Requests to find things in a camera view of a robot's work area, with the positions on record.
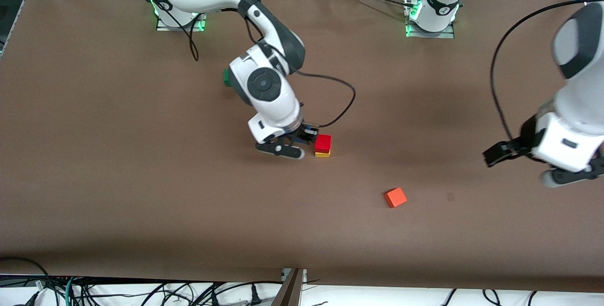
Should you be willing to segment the orange wooden cube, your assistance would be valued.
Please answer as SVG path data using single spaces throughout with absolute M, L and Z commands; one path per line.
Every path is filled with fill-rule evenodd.
M 401 187 L 397 187 L 384 193 L 384 199 L 389 208 L 398 207 L 408 201 L 405 192 Z

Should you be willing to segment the brown wooden beam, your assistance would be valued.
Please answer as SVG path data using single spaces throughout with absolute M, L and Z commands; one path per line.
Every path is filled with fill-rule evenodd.
M 302 278 L 301 269 L 293 269 L 287 280 L 281 285 L 270 306 L 300 306 L 302 287 L 304 285 Z

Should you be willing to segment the paper table cover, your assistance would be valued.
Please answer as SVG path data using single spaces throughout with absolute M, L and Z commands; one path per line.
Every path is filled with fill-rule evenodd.
M 356 87 L 329 158 L 255 149 L 222 73 L 235 12 L 158 32 L 144 0 L 26 0 L 0 59 L 0 256 L 51 274 L 604 292 L 604 178 L 488 168 L 504 139 L 489 65 L 520 18 L 565 0 L 462 0 L 455 37 L 405 35 L 379 0 L 261 0 L 303 70 Z M 389 208 L 384 193 L 408 201 Z

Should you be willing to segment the metal beam bracket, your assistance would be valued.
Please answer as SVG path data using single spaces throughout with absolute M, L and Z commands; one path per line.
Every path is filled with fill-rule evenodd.
M 285 282 L 289 276 L 289 274 L 293 271 L 293 269 L 291 268 L 284 268 L 281 269 L 281 282 Z M 306 284 L 308 282 L 308 270 L 306 269 L 301 269 L 302 272 L 302 281 L 304 284 Z

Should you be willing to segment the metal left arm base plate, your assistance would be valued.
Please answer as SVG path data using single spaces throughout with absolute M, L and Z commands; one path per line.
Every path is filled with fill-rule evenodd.
M 453 13 L 438 16 L 434 9 L 423 3 L 423 0 L 403 0 L 410 7 L 405 8 L 405 32 L 406 37 L 421 38 L 454 38 Z

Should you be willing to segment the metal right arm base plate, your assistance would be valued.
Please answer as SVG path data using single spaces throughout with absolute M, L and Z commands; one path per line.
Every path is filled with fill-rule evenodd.
M 185 29 L 188 32 L 203 32 L 205 31 L 205 25 L 207 20 L 207 14 L 198 14 L 197 12 L 184 14 L 177 14 L 179 21 L 175 21 L 165 11 L 154 12 L 156 17 L 156 29 L 157 31 L 183 31 Z

